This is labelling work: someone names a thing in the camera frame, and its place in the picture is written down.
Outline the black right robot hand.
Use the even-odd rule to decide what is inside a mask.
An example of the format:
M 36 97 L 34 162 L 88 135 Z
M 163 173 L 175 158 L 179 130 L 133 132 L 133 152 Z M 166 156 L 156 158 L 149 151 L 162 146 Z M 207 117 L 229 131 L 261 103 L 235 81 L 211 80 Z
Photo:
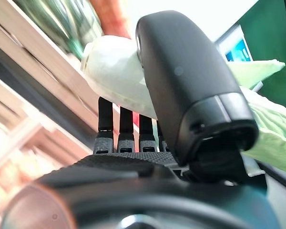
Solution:
M 130 70 L 105 85 L 146 97 L 151 113 L 121 105 L 113 150 L 113 103 L 101 95 L 93 154 L 25 186 L 3 229 L 277 229 L 263 171 L 241 151 L 258 139 L 253 113 L 214 44 L 188 17 L 139 19 Z

